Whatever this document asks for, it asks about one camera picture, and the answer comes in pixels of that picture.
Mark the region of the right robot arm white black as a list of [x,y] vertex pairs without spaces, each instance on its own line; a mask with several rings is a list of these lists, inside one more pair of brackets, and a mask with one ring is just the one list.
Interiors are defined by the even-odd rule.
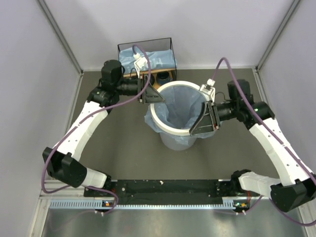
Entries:
[[277,170],[279,178],[258,175],[243,169],[231,175],[230,188],[235,195],[247,191],[268,197],[276,207],[288,212],[316,198],[316,175],[302,162],[293,159],[295,153],[278,125],[271,108],[265,102],[254,102],[249,82],[244,79],[227,84],[229,100],[216,104],[214,81],[208,80],[199,91],[206,97],[201,112],[190,128],[190,135],[214,132],[221,122],[237,119],[257,139]]

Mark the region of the light blue trash bag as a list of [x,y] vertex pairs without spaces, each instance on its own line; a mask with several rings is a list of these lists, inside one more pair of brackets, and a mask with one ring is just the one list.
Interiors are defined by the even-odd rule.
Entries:
[[[153,52],[146,51],[146,54],[150,60],[152,70],[176,68],[176,60],[171,49]],[[119,61],[125,68],[126,73],[129,73],[134,68],[135,58],[133,55],[131,47],[119,53]]]
[[[176,129],[189,129],[197,120],[201,104],[205,98],[195,89],[188,86],[170,86],[160,94],[165,98],[165,103],[155,103],[157,117],[167,126]],[[153,120],[151,110],[148,109],[144,116],[145,123],[156,133],[165,133]]]

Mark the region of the white grey trash bin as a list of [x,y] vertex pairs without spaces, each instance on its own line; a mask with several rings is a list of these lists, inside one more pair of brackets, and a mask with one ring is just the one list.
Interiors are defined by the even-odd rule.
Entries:
[[163,144],[171,150],[183,151],[190,148],[196,141],[191,136],[171,136],[169,134],[160,133]]

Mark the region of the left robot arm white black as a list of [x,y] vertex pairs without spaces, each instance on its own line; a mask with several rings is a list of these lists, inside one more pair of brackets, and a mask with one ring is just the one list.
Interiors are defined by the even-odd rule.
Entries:
[[112,190],[110,176],[83,166],[80,157],[98,125],[111,110],[121,105],[120,96],[130,96],[142,103],[162,103],[163,96],[150,84],[149,77],[125,78],[118,60],[108,60],[101,69],[98,85],[90,92],[83,109],[66,135],[53,148],[42,153],[45,174],[73,188],[95,187],[102,196]]

